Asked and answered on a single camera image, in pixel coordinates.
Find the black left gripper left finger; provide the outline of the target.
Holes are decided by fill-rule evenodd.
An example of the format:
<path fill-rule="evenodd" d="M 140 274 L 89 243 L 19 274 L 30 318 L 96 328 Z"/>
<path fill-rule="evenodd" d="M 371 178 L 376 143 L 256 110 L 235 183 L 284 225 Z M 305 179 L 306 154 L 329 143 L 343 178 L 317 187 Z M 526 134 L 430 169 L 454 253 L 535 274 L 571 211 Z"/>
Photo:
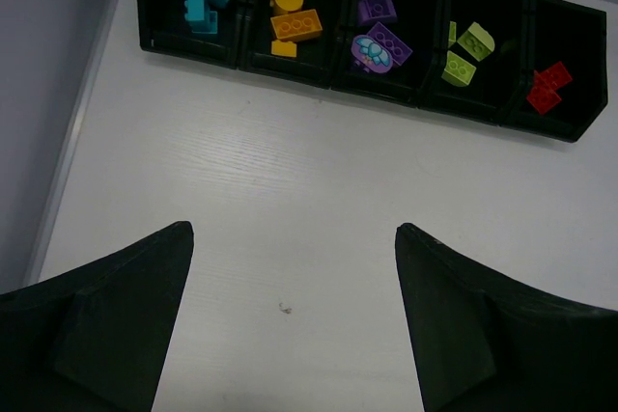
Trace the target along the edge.
<path fill-rule="evenodd" d="M 194 250 L 175 222 L 1 296 L 4 411 L 149 411 Z"/>

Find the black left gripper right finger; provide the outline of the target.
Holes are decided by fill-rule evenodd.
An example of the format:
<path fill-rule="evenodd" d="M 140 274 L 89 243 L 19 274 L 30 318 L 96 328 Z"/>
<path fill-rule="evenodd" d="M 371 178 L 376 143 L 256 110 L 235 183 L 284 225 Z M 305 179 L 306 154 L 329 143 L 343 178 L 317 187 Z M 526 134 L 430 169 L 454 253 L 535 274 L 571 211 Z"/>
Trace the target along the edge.
<path fill-rule="evenodd" d="M 395 257 L 427 411 L 613 411 L 617 314 L 516 281 L 411 224 Z"/>

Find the red long lego brick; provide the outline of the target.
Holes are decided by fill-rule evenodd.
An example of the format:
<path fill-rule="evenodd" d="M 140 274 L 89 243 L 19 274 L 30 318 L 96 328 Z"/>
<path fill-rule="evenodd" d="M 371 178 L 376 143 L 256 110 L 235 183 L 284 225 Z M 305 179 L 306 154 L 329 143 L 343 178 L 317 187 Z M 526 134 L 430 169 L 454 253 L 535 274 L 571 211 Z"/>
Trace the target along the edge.
<path fill-rule="evenodd" d="M 535 70 L 533 86 L 526 100 L 539 115 L 544 116 L 556 107 L 562 98 L 549 78 L 544 73 Z"/>

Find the lime green lego brick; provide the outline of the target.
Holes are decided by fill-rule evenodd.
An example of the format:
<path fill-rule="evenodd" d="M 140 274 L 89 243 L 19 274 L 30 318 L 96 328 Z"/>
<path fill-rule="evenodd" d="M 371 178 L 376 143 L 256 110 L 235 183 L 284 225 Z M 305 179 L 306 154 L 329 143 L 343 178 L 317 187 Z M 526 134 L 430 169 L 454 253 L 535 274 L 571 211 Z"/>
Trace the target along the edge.
<path fill-rule="evenodd" d="M 483 61 L 495 50 L 491 34 L 478 22 L 473 22 L 457 39 L 457 44 L 478 62 Z"/>

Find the purple oval lego piece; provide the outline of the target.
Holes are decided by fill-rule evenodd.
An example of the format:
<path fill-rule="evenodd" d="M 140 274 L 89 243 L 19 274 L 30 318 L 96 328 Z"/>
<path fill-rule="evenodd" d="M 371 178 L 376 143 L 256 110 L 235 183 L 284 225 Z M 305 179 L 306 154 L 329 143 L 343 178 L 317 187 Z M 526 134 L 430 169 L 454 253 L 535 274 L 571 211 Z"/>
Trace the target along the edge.
<path fill-rule="evenodd" d="M 393 66 L 398 68 L 412 55 L 412 49 L 381 22 L 377 22 L 368 36 L 385 48 L 391 55 Z"/>

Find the yellow green lego brick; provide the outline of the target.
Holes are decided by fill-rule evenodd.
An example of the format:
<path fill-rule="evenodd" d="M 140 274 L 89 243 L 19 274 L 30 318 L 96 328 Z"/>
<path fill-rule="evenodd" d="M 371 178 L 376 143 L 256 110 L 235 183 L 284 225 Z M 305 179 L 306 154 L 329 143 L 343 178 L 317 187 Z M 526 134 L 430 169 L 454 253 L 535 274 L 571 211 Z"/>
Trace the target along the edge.
<path fill-rule="evenodd" d="M 449 29 L 448 29 L 448 43 L 447 46 L 449 48 L 451 48 L 456 42 L 457 42 L 457 23 L 455 21 L 450 21 L 449 22 Z"/>

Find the purple heart lego plate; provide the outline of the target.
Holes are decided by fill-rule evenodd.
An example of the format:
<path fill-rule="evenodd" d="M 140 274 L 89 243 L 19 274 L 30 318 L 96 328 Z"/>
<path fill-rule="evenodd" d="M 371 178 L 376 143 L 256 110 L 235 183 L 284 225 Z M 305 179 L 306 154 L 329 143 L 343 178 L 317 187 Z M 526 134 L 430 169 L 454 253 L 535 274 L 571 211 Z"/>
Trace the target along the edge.
<path fill-rule="evenodd" d="M 352 64 L 368 73 L 386 74 L 393 67 L 391 54 L 367 35 L 358 35 L 351 42 Z"/>

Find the teal pink lego brick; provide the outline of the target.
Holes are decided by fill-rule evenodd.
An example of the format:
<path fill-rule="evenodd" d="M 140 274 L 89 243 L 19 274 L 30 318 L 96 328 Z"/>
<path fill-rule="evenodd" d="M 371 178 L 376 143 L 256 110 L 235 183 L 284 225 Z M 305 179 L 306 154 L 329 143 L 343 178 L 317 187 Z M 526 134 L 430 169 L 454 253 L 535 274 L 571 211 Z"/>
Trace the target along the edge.
<path fill-rule="evenodd" d="M 218 12 L 208 11 L 203 20 L 192 22 L 190 28 L 196 35 L 216 36 L 218 34 Z"/>

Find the small orange lego brick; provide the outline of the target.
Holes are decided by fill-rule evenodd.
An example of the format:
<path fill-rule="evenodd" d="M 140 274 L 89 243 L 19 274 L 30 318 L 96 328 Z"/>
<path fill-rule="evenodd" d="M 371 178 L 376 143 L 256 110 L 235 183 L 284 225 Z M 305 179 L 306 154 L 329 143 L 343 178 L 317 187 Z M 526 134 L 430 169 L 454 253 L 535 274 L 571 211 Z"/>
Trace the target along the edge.
<path fill-rule="evenodd" d="M 295 58 L 297 56 L 297 45 L 292 41 L 275 40 L 271 43 L 270 53 L 273 56 Z"/>

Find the purple square lego brick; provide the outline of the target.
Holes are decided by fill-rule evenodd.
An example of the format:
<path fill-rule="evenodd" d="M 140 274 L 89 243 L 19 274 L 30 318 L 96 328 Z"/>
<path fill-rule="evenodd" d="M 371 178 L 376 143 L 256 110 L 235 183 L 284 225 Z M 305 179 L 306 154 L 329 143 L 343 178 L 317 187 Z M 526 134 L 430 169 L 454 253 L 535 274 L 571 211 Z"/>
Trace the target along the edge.
<path fill-rule="evenodd" d="M 359 0 L 357 2 L 357 25 L 372 26 L 378 22 L 396 23 L 398 16 L 392 0 Z"/>

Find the small teal lego brick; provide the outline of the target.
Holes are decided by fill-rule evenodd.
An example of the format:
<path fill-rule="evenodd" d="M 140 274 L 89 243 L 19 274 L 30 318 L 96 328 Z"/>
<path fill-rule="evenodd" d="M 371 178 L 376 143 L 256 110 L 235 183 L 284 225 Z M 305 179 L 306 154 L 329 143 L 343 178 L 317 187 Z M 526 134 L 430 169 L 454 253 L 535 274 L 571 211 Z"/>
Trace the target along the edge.
<path fill-rule="evenodd" d="M 203 23 L 207 20 L 205 0 L 184 0 L 184 19 L 190 25 Z"/>

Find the red small lego brick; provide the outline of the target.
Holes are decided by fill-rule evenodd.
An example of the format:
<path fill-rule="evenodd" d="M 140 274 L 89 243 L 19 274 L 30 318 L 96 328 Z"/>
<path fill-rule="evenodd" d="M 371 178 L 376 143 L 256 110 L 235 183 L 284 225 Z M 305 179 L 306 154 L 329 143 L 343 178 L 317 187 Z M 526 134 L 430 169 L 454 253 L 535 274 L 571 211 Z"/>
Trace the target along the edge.
<path fill-rule="evenodd" d="M 541 77 L 553 91 L 558 91 L 573 81 L 571 74 L 562 61 L 558 61 L 542 71 Z"/>

